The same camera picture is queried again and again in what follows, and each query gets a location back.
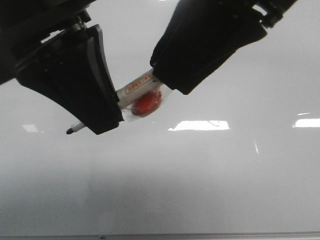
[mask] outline red object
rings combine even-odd
[[[135,116],[148,116],[159,108],[161,101],[161,91],[149,91],[132,105],[131,112]]]

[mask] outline clear plastic wrap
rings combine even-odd
[[[171,92],[170,88],[154,76],[151,69],[116,93],[123,117],[127,121],[134,121],[156,111]]]

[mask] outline marker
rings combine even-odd
[[[147,94],[148,92],[158,89],[162,84],[163,83],[154,75],[153,69],[150,69],[143,75],[139,76],[138,78],[130,82],[128,85],[116,91],[116,94],[119,98],[119,101],[117,104],[120,109],[124,109],[125,107],[134,103],[137,99],[141,98],[143,95]],[[76,133],[79,130],[83,129],[84,127],[86,127],[86,125],[84,125],[82,122],[79,121],[73,124],[66,131],[66,134],[70,135],[72,133]]]

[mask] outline whiteboard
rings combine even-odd
[[[89,7],[116,89],[150,68],[177,2]],[[98,136],[66,135],[63,108],[0,86],[0,236],[318,231],[318,9],[298,1],[191,94]]]

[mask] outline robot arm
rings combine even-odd
[[[101,134],[123,118],[102,31],[98,25],[86,27],[91,20],[86,8],[94,1],[0,1],[0,83],[16,78]]]
[[[265,28],[272,28],[295,1],[181,0],[153,51],[154,75],[189,94],[237,49],[265,37]]]

